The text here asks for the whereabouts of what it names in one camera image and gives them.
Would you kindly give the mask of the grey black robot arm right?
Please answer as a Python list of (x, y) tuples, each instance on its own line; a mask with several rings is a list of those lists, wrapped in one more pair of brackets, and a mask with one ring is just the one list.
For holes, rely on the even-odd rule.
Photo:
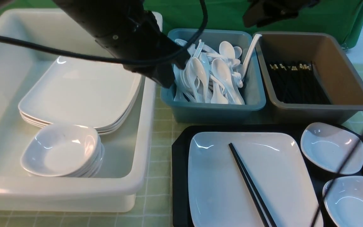
[(246, 28), (295, 19), (299, 12), (320, 3), (320, 0), (248, 0), (250, 6), (242, 16)]

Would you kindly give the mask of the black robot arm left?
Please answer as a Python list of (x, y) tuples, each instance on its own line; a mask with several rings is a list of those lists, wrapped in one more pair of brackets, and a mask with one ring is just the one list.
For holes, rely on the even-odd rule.
[(161, 32), (143, 0), (55, 0), (54, 3), (112, 56), (133, 61), (164, 58), (181, 49)]

